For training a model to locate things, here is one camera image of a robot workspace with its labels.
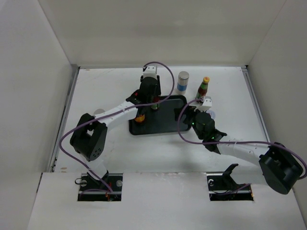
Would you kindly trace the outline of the red-lid chili jar front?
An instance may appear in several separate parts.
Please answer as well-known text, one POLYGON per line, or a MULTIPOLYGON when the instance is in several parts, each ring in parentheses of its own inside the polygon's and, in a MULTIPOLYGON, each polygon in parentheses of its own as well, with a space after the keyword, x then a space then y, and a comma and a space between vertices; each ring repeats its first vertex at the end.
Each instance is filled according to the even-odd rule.
POLYGON ((141 126, 145 123, 145 114, 139 115, 134 118, 134 123, 138 126, 141 126))

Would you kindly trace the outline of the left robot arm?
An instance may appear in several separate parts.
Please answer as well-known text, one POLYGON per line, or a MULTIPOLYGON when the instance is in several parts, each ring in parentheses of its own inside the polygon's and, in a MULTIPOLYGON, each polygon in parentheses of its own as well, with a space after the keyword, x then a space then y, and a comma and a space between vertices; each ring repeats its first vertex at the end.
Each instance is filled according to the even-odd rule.
POLYGON ((142 106, 143 104, 156 103, 161 95, 160 76, 150 77, 148 74, 141 76, 139 89, 132 93, 122 104, 106 112, 81 116, 78 125, 104 116, 105 119, 91 122, 73 132, 70 145, 79 153, 84 163, 92 170, 88 174, 92 177, 91 185, 97 191, 107 187, 108 171, 103 164, 101 154, 104 150, 107 133, 116 126, 127 121, 143 124, 148 110, 158 104, 142 106))

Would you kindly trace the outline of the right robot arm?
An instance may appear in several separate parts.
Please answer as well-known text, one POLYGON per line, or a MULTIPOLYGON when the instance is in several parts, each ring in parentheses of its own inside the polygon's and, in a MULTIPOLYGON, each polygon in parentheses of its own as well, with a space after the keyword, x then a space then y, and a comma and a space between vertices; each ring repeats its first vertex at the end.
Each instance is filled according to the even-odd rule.
POLYGON ((277 193, 286 195, 302 179, 306 166, 301 166, 290 150, 280 143, 239 141, 215 127, 215 121, 206 112, 185 105, 175 109, 175 121, 191 126, 208 151, 232 156, 253 165, 245 172, 238 163, 232 163, 223 172, 209 177, 208 183, 218 190, 233 193, 248 184, 263 184, 277 193))

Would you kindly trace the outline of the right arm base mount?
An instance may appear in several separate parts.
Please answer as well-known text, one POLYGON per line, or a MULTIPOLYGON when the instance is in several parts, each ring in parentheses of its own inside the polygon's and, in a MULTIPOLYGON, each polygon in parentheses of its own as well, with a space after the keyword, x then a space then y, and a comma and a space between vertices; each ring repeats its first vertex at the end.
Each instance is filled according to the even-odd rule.
POLYGON ((237 184, 231 173, 238 164, 231 164, 223 172, 206 174, 210 201, 254 201, 250 184, 237 184))

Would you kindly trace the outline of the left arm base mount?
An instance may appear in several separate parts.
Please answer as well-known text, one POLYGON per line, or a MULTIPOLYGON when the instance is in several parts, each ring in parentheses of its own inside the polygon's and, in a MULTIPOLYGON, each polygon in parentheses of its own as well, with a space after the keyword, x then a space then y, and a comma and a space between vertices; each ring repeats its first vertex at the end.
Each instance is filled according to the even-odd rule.
POLYGON ((112 192, 104 183, 96 180, 89 173, 82 173, 80 178, 75 179, 75 184, 79 186, 78 201, 121 201, 123 174, 107 173, 103 180, 112 189, 112 192))

